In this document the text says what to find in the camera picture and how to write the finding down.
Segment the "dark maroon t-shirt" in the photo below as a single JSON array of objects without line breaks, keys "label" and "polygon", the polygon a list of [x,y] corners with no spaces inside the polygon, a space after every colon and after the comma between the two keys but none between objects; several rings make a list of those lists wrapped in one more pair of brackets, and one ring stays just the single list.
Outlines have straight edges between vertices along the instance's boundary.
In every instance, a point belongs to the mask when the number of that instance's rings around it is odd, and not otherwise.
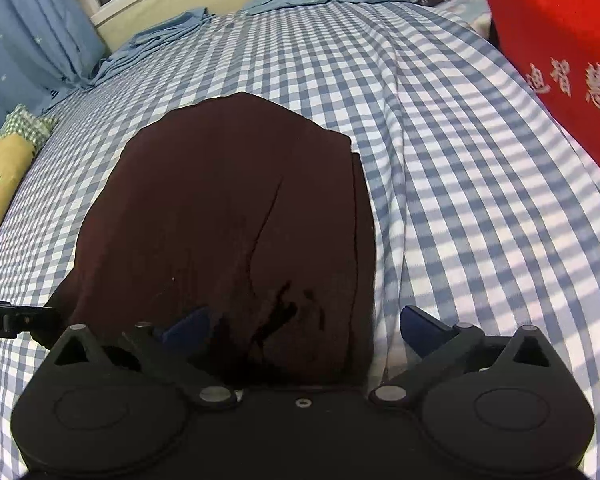
[{"label": "dark maroon t-shirt", "polygon": [[236,93],[129,140],[48,305],[108,342],[206,309],[210,335],[189,362],[220,382],[359,386],[375,248],[349,137]]}]

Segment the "blue white checkered bedsheet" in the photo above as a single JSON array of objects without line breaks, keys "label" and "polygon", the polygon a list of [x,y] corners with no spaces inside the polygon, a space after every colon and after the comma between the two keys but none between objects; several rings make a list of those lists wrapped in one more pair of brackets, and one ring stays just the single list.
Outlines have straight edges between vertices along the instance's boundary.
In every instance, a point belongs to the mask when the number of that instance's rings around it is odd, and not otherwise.
[{"label": "blue white checkered bedsheet", "polygon": [[489,334],[539,326],[592,404],[583,469],[600,479],[600,168],[450,14],[389,2],[220,16],[61,102],[0,229],[0,300],[46,303],[140,128],[235,92],[344,133],[361,155],[377,255],[370,381],[415,361],[407,304]]}]

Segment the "blue star print curtain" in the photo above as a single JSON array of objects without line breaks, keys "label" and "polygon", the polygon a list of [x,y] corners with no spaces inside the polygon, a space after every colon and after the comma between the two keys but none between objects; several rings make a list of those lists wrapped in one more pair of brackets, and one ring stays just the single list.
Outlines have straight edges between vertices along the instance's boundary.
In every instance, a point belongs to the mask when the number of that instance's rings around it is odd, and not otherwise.
[{"label": "blue star print curtain", "polygon": [[90,88],[105,53],[79,0],[0,0],[0,128],[19,104],[40,114]]}]

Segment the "light blue garment near headboard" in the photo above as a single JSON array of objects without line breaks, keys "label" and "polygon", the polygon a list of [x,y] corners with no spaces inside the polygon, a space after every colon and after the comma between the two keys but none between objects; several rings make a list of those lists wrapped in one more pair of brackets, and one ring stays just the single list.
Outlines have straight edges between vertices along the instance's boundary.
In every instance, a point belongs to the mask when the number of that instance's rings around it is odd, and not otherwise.
[{"label": "light blue garment near headboard", "polygon": [[151,53],[158,51],[167,44],[183,38],[190,32],[194,32],[203,24],[208,23],[213,15],[207,8],[190,9],[182,14],[169,18],[148,29],[135,34],[131,39],[112,52],[108,58],[100,60],[87,81],[83,81],[77,87],[52,90],[48,96],[38,105],[35,105],[35,114],[45,113],[57,103],[78,90],[92,90],[108,81],[114,76],[122,74],[128,68],[148,58]]}]

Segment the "red bag with white characters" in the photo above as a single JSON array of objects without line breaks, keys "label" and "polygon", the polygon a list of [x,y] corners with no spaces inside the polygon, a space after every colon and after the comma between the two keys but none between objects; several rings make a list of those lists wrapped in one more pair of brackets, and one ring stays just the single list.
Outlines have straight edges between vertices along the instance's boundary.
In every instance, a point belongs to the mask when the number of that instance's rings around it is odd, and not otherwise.
[{"label": "red bag with white characters", "polygon": [[600,0],[488,0],[500,49],[600,166]]}]

